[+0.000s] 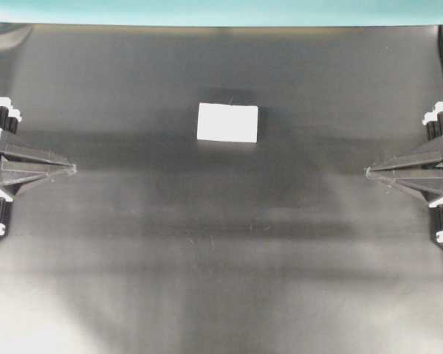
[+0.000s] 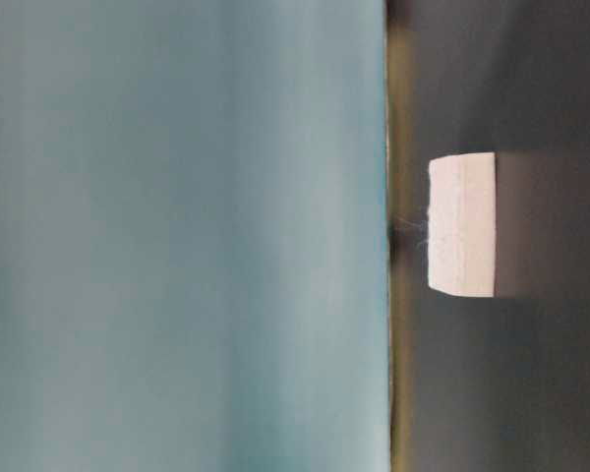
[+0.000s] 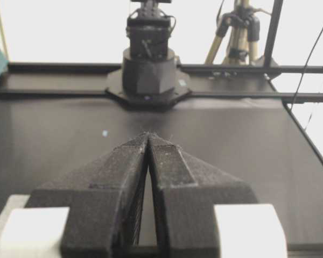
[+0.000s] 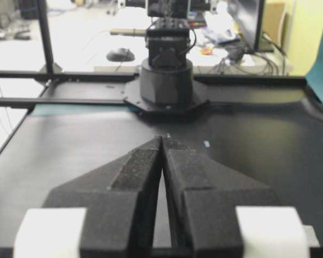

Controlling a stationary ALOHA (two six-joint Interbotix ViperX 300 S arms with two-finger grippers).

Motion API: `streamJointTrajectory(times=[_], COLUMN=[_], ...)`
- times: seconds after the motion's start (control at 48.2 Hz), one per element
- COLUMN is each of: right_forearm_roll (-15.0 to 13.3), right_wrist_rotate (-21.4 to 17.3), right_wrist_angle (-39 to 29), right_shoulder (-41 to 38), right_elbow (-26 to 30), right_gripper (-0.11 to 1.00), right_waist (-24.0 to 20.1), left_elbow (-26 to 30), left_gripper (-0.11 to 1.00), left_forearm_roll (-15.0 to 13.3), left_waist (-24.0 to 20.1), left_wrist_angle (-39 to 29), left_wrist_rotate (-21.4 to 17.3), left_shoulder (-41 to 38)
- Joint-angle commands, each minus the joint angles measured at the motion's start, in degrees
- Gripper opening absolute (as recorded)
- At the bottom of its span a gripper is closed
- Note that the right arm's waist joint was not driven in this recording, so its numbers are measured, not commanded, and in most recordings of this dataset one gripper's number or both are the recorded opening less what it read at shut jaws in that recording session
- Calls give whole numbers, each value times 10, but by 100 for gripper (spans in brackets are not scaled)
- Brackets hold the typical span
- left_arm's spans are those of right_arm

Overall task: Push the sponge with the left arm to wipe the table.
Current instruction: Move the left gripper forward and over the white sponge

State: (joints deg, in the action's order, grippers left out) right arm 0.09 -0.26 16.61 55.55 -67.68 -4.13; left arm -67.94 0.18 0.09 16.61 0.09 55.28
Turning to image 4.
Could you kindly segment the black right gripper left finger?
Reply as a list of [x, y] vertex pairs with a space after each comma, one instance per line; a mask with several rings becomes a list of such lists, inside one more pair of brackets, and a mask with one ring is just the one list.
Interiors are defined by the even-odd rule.
[[29, 209], [14, 257], [132, 257], [152, 248], [162, 138], [53, 188]]

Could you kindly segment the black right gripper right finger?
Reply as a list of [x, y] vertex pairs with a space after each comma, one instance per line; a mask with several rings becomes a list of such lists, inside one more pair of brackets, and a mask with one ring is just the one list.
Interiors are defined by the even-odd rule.
[[286, 207], [261, 181], [172, 138], [163, 138], [162, 145], [178, 233], [195, 257], [243, 257], [237, 207]]

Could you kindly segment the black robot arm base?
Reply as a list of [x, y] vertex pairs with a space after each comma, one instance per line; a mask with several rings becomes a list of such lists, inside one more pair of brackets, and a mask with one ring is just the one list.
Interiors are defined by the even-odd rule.
[[156, 20], [145, 30], [148, 58], [139, 73], [141, 95], [157, 104], [187, 104], [193, 93], [193, 64], [187, 53], [196, 39], [189, 26], [191, 10], [210, 10], [214, 4], [192, 4], [191, 1], [119, 1], [120, 7], [143, 6]]

